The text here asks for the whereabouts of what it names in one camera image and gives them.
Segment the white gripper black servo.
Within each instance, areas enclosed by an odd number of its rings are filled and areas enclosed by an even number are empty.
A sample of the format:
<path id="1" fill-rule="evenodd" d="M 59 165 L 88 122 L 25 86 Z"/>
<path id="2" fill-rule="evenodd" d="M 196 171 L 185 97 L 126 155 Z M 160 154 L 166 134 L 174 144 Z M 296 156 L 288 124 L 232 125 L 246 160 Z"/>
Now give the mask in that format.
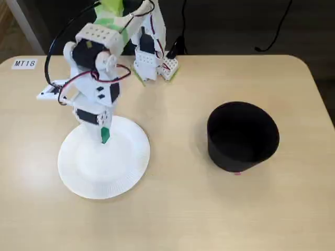
<path id="1" fill-rule="evenodd" d="M 84 95 L 77 95 L 72 104 L 77 120 L 80 123 L 87 123 L 84 124 L 84 130 L 91 140 L 102 143 L 102 139 L 110 138 L 113 107 L 91 101 Z"/>

